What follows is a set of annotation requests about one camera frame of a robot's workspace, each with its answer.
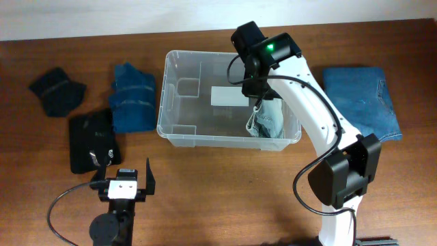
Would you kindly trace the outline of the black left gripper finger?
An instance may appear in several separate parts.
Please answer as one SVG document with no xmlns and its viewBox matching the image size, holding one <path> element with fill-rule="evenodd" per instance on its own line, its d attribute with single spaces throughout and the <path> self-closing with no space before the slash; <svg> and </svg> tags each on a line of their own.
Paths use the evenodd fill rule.
<svg viewBox="0 0 437 246">
<path fill-rule="evenodd" d="M 98 159 L 96 157 L 94 157 L 94 156 L 91 159 L 93 161 L 93 164 L 97 168 L 96 173 L 91 178 L 91 181 L 94 182 L 94 181 L 104 180 L 105 179 L 105 175 L 106 175 L 106 168 L 107 168 L 107 166 L 105 164 L 100 164 L 98 162 Z"/>
<path fill-rule="evenodd" d="M 146 186 L 145 186 L 146 195 L 155 194 L 155 188 L 156 188 L 156 180 L 154 178 L 154 175 L 153 175 L 151 167 L 150 167 L 150 159 L 147 158 L 147 160 L 146 160 Z"/>
</svg>

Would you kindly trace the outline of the light grey jeans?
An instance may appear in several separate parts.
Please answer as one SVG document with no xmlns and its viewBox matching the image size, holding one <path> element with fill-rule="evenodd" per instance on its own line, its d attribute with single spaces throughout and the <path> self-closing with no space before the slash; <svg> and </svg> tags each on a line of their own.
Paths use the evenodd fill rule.
<svg viewBox="0 0 437 246">
<path fill-rule="evenodd" d="M 282 100 L 262 100 L 255 105 L 246 123 L 246 130 L 252 137 L 283 139 Z"/>
</svg>

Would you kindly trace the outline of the blue jeans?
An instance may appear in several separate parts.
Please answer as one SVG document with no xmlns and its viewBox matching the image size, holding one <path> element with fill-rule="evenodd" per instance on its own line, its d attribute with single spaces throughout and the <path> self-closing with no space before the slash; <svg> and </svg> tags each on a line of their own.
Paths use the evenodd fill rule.
<svg viewBox="0 0 437 246">
<path fill-rule="evenodd" d="M 374 134 L 381 142 L 402 140 L 383 69 L 326 68 L 322 76 L 326 95 L 363 136 Z"/>
</svg>

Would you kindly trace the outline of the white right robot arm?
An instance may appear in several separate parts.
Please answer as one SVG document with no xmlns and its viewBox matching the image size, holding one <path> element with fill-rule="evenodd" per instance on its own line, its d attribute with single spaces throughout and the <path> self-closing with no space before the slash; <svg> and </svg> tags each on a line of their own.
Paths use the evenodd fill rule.
<svg viewBox="0 0 437 246">
<path fill-rule="evenodd" d="M 306 130 L 317 157 L 302 168 L 292 183 L 308 175 L 311 190 L 322 203 L 317 210 L 301 197 L 299 203 L 321 216 L 322 227 L 312 245 L 360 245 L 356 210 L 373 182 L 381 143 L 374 134 L 363 136 L 330 101 L 308 67 L 301 49 L 288 33 L 267 38 L 255 22 L 239 26 L 231 35 L 237 57 L 244 64 L 242 94 L 263 100 L 281 99 Z"/>
</svg>

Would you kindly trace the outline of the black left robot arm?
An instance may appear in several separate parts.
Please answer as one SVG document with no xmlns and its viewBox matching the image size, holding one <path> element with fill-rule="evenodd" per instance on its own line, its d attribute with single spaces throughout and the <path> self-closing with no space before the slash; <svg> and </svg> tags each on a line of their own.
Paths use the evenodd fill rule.
<svg viewBox="0 0 437 246">
<path fill-rule="evenodd" d="M 155 193 L 156 181 L 150 167 L 145 164 L 146 186 L 138 187 L 136 169 L 119 169 L 116 177 L 105 178 L 91 187 L 98 191 L 101 202 L 109 204 L 108 211 L 98 215 L 89 226 L 89 236 L 97 246 L 131 246 L 135 205 Z"/>
</svg>

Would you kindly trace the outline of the white label in bin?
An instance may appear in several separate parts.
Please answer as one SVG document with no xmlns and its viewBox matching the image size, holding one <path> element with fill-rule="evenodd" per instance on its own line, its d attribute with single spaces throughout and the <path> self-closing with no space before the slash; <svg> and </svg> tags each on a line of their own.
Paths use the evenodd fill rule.
<svg viewBox="0 0 437 246">
<path fill-rule="evenodd" d="M 212 86 L 210 103 L 220 107 L 248 107 L 249 99 L 241 87 Z"/>
</svg>

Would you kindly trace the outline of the large black folded garment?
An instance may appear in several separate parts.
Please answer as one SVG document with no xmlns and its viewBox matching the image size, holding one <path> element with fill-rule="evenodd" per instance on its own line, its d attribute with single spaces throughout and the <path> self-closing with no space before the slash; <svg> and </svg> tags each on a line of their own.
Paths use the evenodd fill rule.
<svg viewBox="0 0 437 246">
<path fill-rule="evenodd" d="M 69 119 L 70 170 L 73 174 L 84 174 L 102 165 L 122 162 L 112 120 L 109 108 Z"/>
</svg>

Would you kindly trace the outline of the clear plastic storage bin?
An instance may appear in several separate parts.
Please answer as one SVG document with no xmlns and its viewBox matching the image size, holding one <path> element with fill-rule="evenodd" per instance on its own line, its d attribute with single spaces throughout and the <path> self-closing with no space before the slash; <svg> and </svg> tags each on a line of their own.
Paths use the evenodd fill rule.
<svg viewBox="0 0 437 246">
<path fill-rule="evenodd" d="M 301 138 L 301 125 L 282 106 L 284 138 L 252 137 L 245 126 L 256 103 L 248 107 L 212 106 L 211 87 L 240 87 L 244 65 L 235 53 L 179 51 L 167 53 L 156 130 L 176 147 L 253 148 L 282 151 Z"/>
</svg>

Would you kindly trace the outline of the teal blue folded garment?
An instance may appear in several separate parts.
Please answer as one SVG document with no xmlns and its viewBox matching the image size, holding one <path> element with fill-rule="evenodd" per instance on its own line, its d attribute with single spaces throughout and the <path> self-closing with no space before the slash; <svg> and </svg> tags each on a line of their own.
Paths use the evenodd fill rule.
<svg viewBox="0 0 437 246">
<path fill-rule="evenodd" d="M 139 133 L 156 128 L 156 80 L 126 62 L 115 67 L 109 96 L 116 133 Z"/>
</svg>

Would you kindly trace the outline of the small black folded garment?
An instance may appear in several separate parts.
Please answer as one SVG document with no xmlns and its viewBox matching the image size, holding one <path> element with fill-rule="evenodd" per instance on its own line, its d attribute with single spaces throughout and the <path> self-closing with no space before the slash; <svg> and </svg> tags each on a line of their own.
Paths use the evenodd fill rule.
<svg viewBox="0 0 437 246">
<path fill-rule="evenodd" d="M 37 78 L 29 89 L 40 99 L 48 117 L 64 118 L 83 102 L 87 86 L 56 67 Z"/>
</svg>

